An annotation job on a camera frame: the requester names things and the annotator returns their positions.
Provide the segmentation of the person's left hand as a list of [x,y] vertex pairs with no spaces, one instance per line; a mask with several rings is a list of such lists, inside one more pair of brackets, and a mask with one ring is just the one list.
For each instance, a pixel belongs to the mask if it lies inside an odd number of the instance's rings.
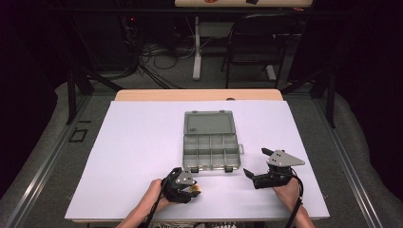
[[155,179],[150,183],[146,193],[144,194],[144,204],[147,212],[151,211],[151,208],[156,202],[158,202],[158,206],[156,209],[157,212],[162,211],[165,207],[171,205],[171,202],[169,202],[166,198],[160,196],[161,190],[161,179]]

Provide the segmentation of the person's right hand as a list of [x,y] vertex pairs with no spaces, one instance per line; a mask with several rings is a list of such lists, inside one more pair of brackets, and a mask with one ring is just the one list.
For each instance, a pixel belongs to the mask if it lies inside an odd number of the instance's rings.
[[298,181],[291,179],[286,185],[274,187],[273,190],[285,208],[289,212],[292,212],[295,209],[299,197]]

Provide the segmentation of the black horizontal bar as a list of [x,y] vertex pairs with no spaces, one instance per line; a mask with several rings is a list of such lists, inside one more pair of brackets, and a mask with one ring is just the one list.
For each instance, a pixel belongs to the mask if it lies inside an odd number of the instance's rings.
[[102,13],[102,14],[160,14],[160,15],[213,15],[213,14],[246,14],[246,13],[291,13],[296,15],[350,15],[353,12],[351,10],[344,11],[328,11],[328,10],[273,10],[273,9],[209,9],[209,8],[185,8],[185,9],[66,9],[66,8],[54,8],[46,9],[49,13],[65,13],[65,14],[90,14],[90,13]]

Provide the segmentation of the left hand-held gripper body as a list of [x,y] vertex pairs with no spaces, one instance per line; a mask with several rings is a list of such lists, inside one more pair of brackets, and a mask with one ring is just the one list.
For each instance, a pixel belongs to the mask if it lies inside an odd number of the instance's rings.
[[190,185],[197,183],[189,167],[175,167],[163,179],[162,193],[169,202],[188,203],[192,199],[184,196],[183,192],[190,192]]

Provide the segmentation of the black folding chair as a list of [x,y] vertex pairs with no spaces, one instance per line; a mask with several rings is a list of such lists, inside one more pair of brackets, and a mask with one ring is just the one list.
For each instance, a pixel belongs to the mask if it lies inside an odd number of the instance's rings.
[[229,87],[230,66],[277,66],[274,88],[278,87],[283,62],[299,20],[290,14],[256,13],[239,18],[227,36],[221,65],[225,87]]

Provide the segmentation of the clear plastic compartment box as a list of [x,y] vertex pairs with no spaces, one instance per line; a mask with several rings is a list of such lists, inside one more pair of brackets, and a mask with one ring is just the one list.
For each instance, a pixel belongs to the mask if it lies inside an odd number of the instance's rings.
[[193,173],[204,170],[233,172],[240,168],[233,112],[188,111],[184,114],[182,166]]

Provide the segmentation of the black white patterned item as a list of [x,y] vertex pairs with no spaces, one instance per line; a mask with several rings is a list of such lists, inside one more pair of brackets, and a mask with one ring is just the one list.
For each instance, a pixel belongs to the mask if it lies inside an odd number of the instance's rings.
[[153,222],[150,228],[238,228],[236,222]]

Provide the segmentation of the black metal stand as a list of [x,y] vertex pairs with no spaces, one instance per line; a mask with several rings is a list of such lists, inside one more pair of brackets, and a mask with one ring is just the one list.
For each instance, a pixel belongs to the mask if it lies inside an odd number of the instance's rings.
[[68,99],[67,124],[71,124],[77,115],[76,88],[79,88],[80,91],[85,96],[90,96],[94,92],[94,87],[90,83],[89,79],[94,79],[100,82],[101,84],[113,89],[114,91],[120,91],[123,89],[121,86],[112,83],[107,78],[85,67],[72,69],[67,74],[67,99]]
[[310,94],[312,98],[321,98],[324,92],[326,95],[326,108],[325,118],[330,127],[335,128],[335,99],[336,99],[336,75],[330,69],[321,69],[307,77],[304,77],[295,83],[282,88],[280,92],[282,94],[288,94],[306,83],[314,80],[314,85],[311,88]]

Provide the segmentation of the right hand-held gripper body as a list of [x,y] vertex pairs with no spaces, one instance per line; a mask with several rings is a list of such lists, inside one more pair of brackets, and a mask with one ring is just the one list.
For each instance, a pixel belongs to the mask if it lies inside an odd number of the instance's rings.
[[304,165],[305,161],[286,153],[284,150],[275,150],[266,161],[268,172],[255,175],[252,182],[256,189],[278,187],[286,185],[293,177],[293,166]]

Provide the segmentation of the white table cover sheet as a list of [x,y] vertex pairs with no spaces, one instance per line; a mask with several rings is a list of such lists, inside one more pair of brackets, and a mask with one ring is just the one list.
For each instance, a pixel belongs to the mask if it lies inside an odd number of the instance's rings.
[[289,105],[284,101],[114,102],[106,113],[71,203],[67,219],[123,219],[149,183],[182,165],[184,114],[230,110],[240,144],[241,168],[201,171],[201,194],[155,214],[156,221],[287,219],[288,211],[270,188],[255,189],[244,175],[266,172],[262,148],[308,156]]

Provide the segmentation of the aluminium floor rail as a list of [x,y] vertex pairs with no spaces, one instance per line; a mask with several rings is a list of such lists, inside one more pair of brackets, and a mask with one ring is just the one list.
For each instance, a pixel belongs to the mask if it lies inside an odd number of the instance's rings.
[[86,228],[66,219],[65,213],[98,126],[97,117],[89,114],[91,105],[90,97],[81,98],[71,124],[66,123],[65,102],[57,105],[17,179],[0,199],[0,228]]
[[357,202],[361,214],[366,220],[368,227],[384,228],[377,212],[374,209],[369,195],[367,194],[367,191],[365,190],[358,174],[354,169],[354,166],[348,156],[347,151],[336,132],[336,129],[334,127],[331,127],[326,118],[325,104],[321,100],[313,100],[313,103],[319,113],[322,124],[326,128],[326,131],[330,135],[333,145],[336,148],[336,157],[338,159],[338,162],[340,163],[344,176],[346,177],[346,180],[350,185],[350,188],[355,197],[355,201]]

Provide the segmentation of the wooden desk with white legs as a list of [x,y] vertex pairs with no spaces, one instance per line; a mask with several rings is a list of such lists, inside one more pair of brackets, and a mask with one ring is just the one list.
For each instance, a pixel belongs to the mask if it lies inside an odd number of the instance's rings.
[[[314,4],[314,0],[259,0],[256,5],[248,4],[245,0],[219,0],[218,2],[208,4],[204,0],[175,0],[175,7],[179,9],[185,8],[209,8],[209,9],[240,9],[248,10],[268,9],[268,10],[294,10],[308,9]],[[193,79],[198,81],[201,78],[202,71],[202,37],[223,38],[229,31],[232,23],[228,19],[223,19],[223,14],[213,14],[218,20],[200,18],[195,16],[194,22],[194,45],[195,58],[193,68]]]

